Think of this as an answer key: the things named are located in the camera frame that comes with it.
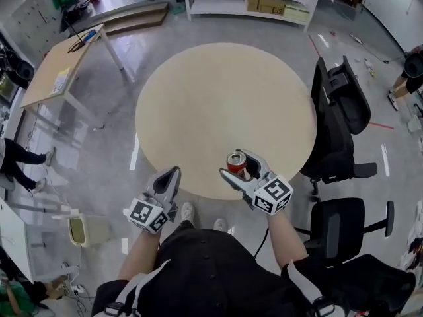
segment cardboard box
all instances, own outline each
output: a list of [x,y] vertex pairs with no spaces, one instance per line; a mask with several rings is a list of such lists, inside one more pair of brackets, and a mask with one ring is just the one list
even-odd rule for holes
[[284,0],[247,0],[247,10],[283,15],[285,3]]
[[309,16],[309,10],[304,7],[301,3],[286,3],[284,9],[284,17],[307,22],[309,20]]

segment paper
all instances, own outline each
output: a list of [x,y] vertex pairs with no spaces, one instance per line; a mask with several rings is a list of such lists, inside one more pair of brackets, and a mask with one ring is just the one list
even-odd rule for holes
[[63,86],[67,82],[67,78],[69,76],[70,70],[71,68],[67,68],[58,74],[58,77],[56,77],[56,81],[54,81],[53,89],[50,92],[50,95],[54,95],[54,94],[57,94],[58,92],[61,92]]

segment black shirt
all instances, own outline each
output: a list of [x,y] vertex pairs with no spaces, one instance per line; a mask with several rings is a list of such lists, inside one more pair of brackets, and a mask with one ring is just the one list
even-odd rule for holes
[[[215,230],[195,230],[184,223],[161,245],[155,269],[171,259],[144,288],[138,310],[148,316],[307,316],[311,305],[289,280],[260,267],[254,257],[230,234]],[[325,267],[306,258],[296,268],[326,296]],[[114,302],[127,281],[101,285],[93,314]],[[134,300],[126,300],[126,312]]]

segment soda can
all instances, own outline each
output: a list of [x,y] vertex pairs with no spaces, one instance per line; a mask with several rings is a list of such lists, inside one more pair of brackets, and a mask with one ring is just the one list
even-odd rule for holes
[[234,151],[227,156],[227,169],[234,174],[245,178],[245,166],[247,165],[247,157],[242,151]]

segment marker cube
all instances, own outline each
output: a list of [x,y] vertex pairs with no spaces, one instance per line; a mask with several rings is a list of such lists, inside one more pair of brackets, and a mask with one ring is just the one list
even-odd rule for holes
[[252,205],[269,215],[282,210],[292,197],[293,188],[282,176],[277,175],[254,192]]
[[138,198],[132,200],[126,217],[137,227],[151,234],[157,234],[163,225],[169,221],[169,217],[162,207],[152,205]]

